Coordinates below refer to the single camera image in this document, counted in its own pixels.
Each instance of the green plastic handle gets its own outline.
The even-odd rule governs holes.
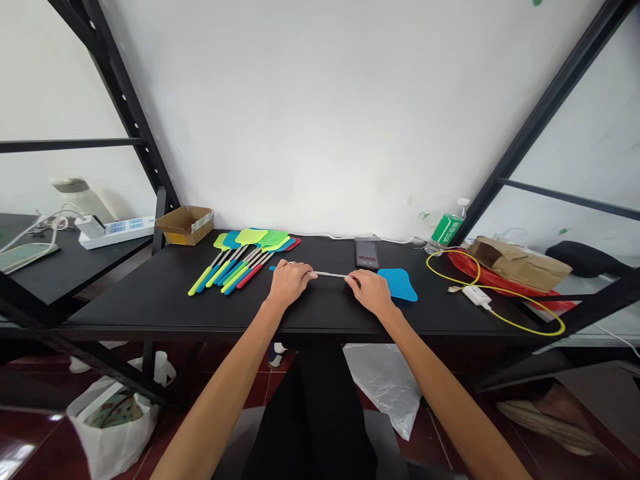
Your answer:
[[[226,292],[227,290],[229,290],[229,288],[231,288],[231,286],[236,282],[236,280],[238,280],[238,278],[242,277],[242,274],[244,272],[246,272],[247,270],[249,270],[249,266],[245,265],[242,270],[239,270],[238,273],[236,273],[231,280],[229,280],[228,284],[226,284],[224,287],[222,287],[222,290],[220,290],[222,293]]]
[[[214,276],[212,276],[209,281],[207,282],[207,288],[211,288],[211,286],[213,285],[213,283],[218,279],[218,277],[220,276],[220,274],[223,272],[223,270],[225,268],[227,268],[227,266],[229,265],[229,260],[227,260],[226,262],[224,262],[222,264],[222,267],[220,267],[220,270],[218,270]]]
[[[224,282],[222,282],[222,284],[226,285],[228,283],[231,283],[231,279],[235,278],[236,274],[240,271],[240,269],[242,267],[246,267],[248,264],[249,264],[249,262],[246,262],[246,261],[240,262],[240,264],[235,268],[235,270],[233,272],[231,272],[231,275],[228,276],[228,278],[226,280],[224,280]]]
[[[204,273],[202,275],[200,275],[200,278],[198,278],[198,281],[196,283],[193,284],[193,286],[191,287],[191,290],[189,290],[188,292],[188,296],[192,297],[195,295],[195,291],[198,290],[198,285],[200,285],[200,283],[207,278],[207,275],[209,274],[209,272],[212,270],[212,267],[207,267],[207,269],[204,271]]]

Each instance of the power strip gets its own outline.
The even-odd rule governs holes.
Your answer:
[[[92,250],[98,247],[113,245],[114,243],[153,235],[154,228],[155,217],[150,215],[148,217],[105,223],[105,234],[102,237],[90,239],[84,232],[80,232],[79,240],[80,245],[87,250]]]

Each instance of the metal shelf frame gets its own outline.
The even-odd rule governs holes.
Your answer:
[[[635,209],[510,180],[510,176],[522,162],[534,142],[636,4],[638,4],[637,0],[607,0],[605,2],[478,192],[469,208],[465,222],[451,241],[452,245],[462,244],[503,187],[526,190],[556,200],[640,221],[640,211]],[[640,269],[635,269],[597,293],[535,298],[540,302],[558,299],[580,301],[580,304],[575,308],[561,315],[567,325],[567,331],[563,335],[541,337],[539,343],[518,348],[512,354],[504,355],[488,369],[468,375],[465,382],[478,388],[487,389],[487,385],[491,383],[491,377],[496,373],[514,366],[528,358],[533,352],[637,302],[640,300]],[[538,324],[544,325],[540,316],[524,305],[525,300],[519,297],[514,297],[512,300],[518,303],[522,311],[530,318]]]
[[[131,79],[120,56],[104,12],[98,0],[49,0],[78,39],[86,46],[105,88],[120,116],[127,138],[62,139],[0,142],[0,153],[102,148],[129,145],[140,160],[157,196],[156,218],[180,207],[158,146],[147,122]],[[164,246],[164,237],[156,231],[152,254]],[[98,342],[74,342],[49,329],[64,322],[52,308],[31,292],[0,273],[0,313],[21,329],[57,351],[73,355],[113,377],[122,384],[146,395],[161,405],[176,405],[174,396],[153,381],[155,346],[146,342],[143,371],[132,368]]]

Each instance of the black pants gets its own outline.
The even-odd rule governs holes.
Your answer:
[[[339,344],[299,350],[265,409],[242,478],[374,479],[377,458]]]

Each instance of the green bottle label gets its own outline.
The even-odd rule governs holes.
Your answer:
[[[460,228],[460,225],[462,225],[462,222],[464,222],[464,218],[462,217],[450,213],[444,214],[442,220],[440,220],[440,223],[438,223],[438,226],[435,228],[431,239],[441,245],[448,245],[458,231],[458,228]]]

